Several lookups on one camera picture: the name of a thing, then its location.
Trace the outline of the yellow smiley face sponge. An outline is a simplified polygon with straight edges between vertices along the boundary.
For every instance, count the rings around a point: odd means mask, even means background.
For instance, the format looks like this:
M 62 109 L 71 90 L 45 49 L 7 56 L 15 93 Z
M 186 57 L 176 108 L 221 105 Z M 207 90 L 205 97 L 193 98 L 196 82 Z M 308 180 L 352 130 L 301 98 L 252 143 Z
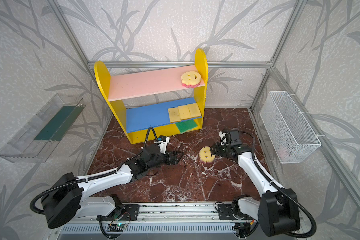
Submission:
M 204 163 L 211 163 L 215 159 L 215 155 L 212 154 L 210 147 L 203 147 L 199 152 L 200 160 Z

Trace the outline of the yellow sponge green scourer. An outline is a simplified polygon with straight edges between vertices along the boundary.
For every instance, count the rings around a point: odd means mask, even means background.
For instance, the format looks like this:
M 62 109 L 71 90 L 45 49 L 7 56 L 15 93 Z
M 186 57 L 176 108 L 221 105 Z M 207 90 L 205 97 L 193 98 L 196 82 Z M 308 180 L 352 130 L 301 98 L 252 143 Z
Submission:
M 187 120 L 184 122 L 175 123 L 176 127 L 178 128 L 180 134 L 192 131 L 193 129 L 198 127 L 198 124 L 195 120 Z

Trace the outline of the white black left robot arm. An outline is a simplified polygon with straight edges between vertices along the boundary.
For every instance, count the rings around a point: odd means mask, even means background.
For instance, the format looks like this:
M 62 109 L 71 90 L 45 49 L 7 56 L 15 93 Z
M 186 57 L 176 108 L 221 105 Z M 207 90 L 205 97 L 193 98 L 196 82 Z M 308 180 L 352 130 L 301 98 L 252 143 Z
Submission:
M 30 209 L 44 215 L 50 229 L 61 227 L 76 218 L 109 216 L 117 207 L 115 198 L 97 198 L 95 194 L 140 180 L 150 169 L 161 165 L 177 165 L 183 155 L 183 152 L 165 151 L 153 144 L 117 168 L 87 176 L 65 174 L 52 188 L 34 197 Z

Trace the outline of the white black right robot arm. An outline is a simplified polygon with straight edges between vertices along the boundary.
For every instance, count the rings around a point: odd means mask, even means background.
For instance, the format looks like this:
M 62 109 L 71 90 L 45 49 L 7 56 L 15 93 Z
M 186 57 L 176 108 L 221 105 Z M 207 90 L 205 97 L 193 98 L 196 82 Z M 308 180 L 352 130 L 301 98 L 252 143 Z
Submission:
M 258 222 L 268 237 L 287 235 L 306 239 L 317 232 L 317 224 L 312 214 L 298 201 L 292 189 L 284 188 L 263 167 L 256 156 L 256 137 L 252 145 L 242 143 L 243 131 L 222 130 L 220 141 L 211 146 L 211 154 L 236 162 L 249 176 L 261 199 L 251 197 L 237 199 L 237 213 L 247 215 Z

